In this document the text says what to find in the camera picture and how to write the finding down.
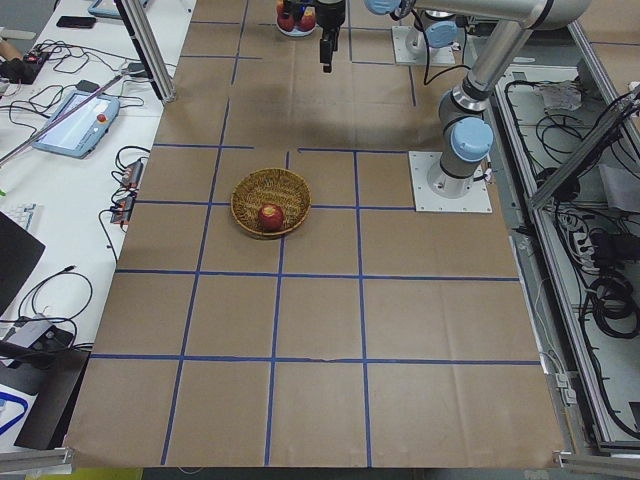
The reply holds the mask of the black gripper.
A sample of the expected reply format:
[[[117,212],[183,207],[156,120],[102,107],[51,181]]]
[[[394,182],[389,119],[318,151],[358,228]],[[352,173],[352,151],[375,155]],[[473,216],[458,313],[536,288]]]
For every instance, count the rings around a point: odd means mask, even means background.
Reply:
[[[332,50],[338,49],[340,28],[345,21],[345,0],[317,0],[314,2],[316,22],[322,29],[320,63],[324,73],[332,72]]]

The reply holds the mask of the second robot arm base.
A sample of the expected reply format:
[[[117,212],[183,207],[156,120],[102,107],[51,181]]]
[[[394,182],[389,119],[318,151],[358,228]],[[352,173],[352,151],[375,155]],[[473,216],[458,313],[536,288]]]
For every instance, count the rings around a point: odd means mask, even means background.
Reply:
[[[417,9],[405,46],[416,65],[446,66],[455,63],[453,44],[458,27],[453,13]]]

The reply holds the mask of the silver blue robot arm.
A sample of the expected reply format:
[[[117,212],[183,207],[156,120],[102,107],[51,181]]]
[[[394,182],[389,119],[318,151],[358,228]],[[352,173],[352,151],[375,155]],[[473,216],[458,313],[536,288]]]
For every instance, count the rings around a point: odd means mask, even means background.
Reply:
[[[443,150],[438,163],[427,174],[436,194],[457,199],[474,182],[474,172],[491,150],[494,134],[481,118],[488,108],[493,88],[534,30],[555,30],[578,19],[588,1],[367,1],[373,14],[408,12],[412,6],[468,16],[496,18],[485,49],[476,58],[462,82],[447,91],[439,104],[443,126]]]

